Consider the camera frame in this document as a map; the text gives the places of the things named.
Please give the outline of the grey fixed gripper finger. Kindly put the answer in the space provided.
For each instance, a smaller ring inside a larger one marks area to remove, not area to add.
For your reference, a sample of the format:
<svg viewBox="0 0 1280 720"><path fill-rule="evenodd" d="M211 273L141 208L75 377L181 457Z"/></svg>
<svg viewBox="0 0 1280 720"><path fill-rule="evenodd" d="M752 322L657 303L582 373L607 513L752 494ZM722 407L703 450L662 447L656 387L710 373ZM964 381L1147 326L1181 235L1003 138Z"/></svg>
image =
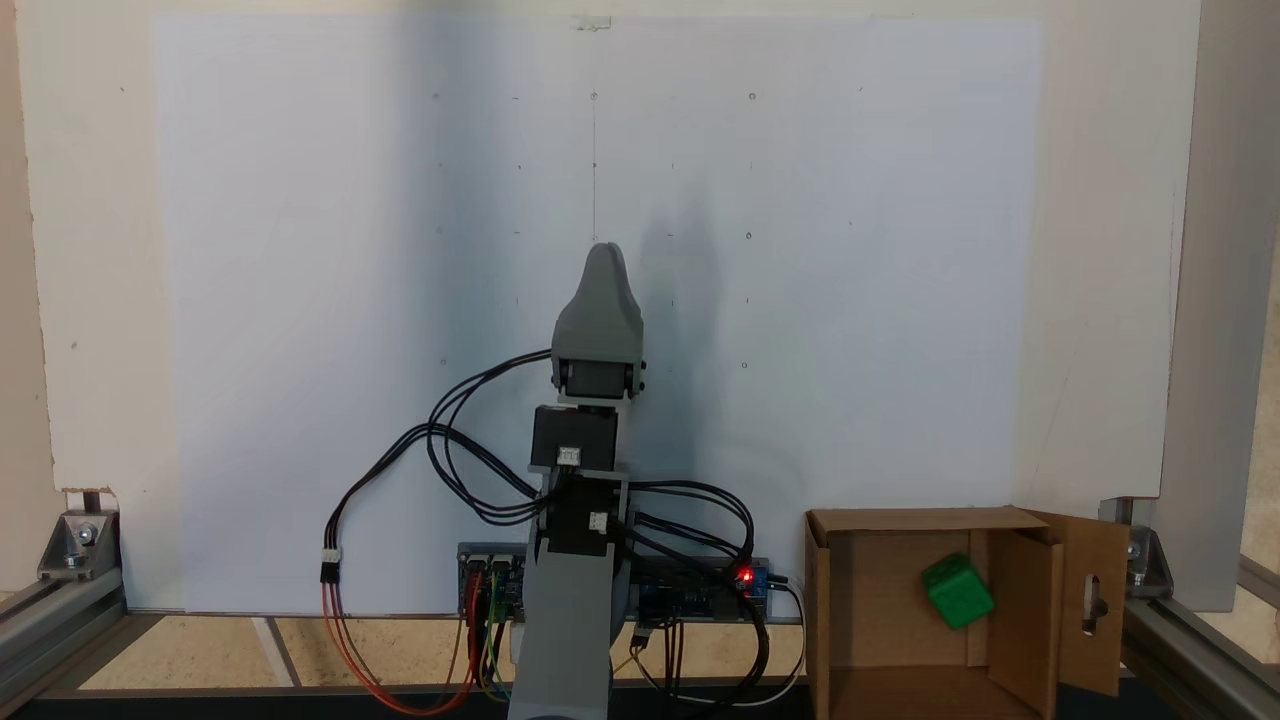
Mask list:
<svg viewBox="0 0 1280 720"><path fill-rule="evenodd" d="M554 346L641 346L644 320L630 287L622 249L594 243L579 286L559 313Z"/></svg>

